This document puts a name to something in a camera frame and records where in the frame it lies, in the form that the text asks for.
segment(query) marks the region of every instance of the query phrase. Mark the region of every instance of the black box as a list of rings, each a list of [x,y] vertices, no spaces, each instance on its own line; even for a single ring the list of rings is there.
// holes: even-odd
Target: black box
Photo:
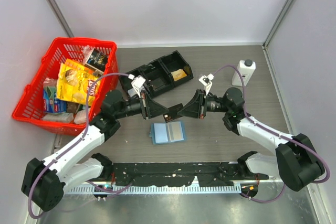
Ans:
[[[183,69],[186,76],[174,81],[171,72],[179,69]],[[151,97],[157,97],[158,95],[172,90],[173,88],[194,78],[191,67],[178,51],[162,56],[159,59],[153,60],[150,63],[142,65],[127,73],[134,76],[143,76],[146,79],[144,87]],[[132,89],[132,80],[128,77],[120,76],[119,81],[126,93],[128,90]]]

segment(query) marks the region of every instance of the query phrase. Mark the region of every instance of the plastic basket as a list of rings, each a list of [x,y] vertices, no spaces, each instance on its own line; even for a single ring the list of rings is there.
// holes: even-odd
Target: plastic basket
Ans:
[[[47,53],[41,59],[41,65],[35,74],[32,82],[25,87],[24,93],[17,104],[12,117],[14,120],[32,123],[40,128],[50,132],[78,135],[85,128],[85,124],[68,124],[42,121],[43,113],[43,82],[46,77],[57,79],[59,67],[67,58],[81,61],[83,55],[81,50],[84,46],[89,45],[91,48],[96,48],[106,55],[109,55],[109,60],[106,65],[105,73],[118,72],[116,60],[117,46],[111,41],[100,41],[87,38],[56,38]],[[100,110],[100,104],[106,93],[114,89],[118,83],[118,76],[106,77],[101,80],[96,98],[90,109],[90,119]]]

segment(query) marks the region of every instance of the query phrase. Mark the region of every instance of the gray floor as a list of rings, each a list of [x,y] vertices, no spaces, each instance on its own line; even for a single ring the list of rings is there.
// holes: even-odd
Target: gray floor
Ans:
[[[248,111],[269,126],[287,132],[261,46],[118,49],[119,70],[130,71],[173,50],[179,50],[190,64],[194,79],[155,98],[155,101],[166,107],[178,103],[187,104],[196,89],[203,87],[198,81],[200,74],[213,73],[222,65],[236,65],[239,60],[251,59],[256,62],[257,69],[246,89]],[[231,87],[233,73],[233,69],[224,69],[216,75],[211,91],[222,96],[225,90]],[[100,152],[114,162],[207,162],[236,161],[241,155],[252,150],[269,154],[254,141],[227,131],[223,125],[223,116],[221,113],[209,113],[204,120],[182,118],[187,141],[155,146],[148,137],[149,130],[152,123],[164,122],[161,116],[148,121],[143,120],[140,115],[121,119],[121,128],[117,133],[86,158]],[[72,137],[63,137],[62,145],[70,140]]]
[[[263,183],[260,199],[275,197],[282,184]],[[65,196],[58,209],[72,210],[94,199]],[[276,202],[258,204],[240,195],[147,195],[118,196],[106,202],[91,202],[70,213],[52,210],[38,224],[255,224],[318,223],[307,189],[295,193],[289,189]]]

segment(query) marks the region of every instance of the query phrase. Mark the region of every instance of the black bottle cap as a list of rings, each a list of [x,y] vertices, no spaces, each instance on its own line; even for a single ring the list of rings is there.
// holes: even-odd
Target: black bottle cap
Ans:
[[[244,62],[244,65],[246,67],[250,67],[250,66],[252,66],[252,64],[253,64],[253,61],[251,61],[251,60],[245,60],[245,62]]]

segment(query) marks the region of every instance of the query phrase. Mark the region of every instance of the blue package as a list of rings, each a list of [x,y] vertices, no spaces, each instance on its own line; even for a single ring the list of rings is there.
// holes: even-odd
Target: blue package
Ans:
[[[181,121],[153,123],[151,128],[153,144],[168,144],[186,141],[184,124]]]
[[[53,79],[46,79],[43,86],[43,111],[45,113],[63,113],[67,110],[67,102],[56,98],[56,85]]]

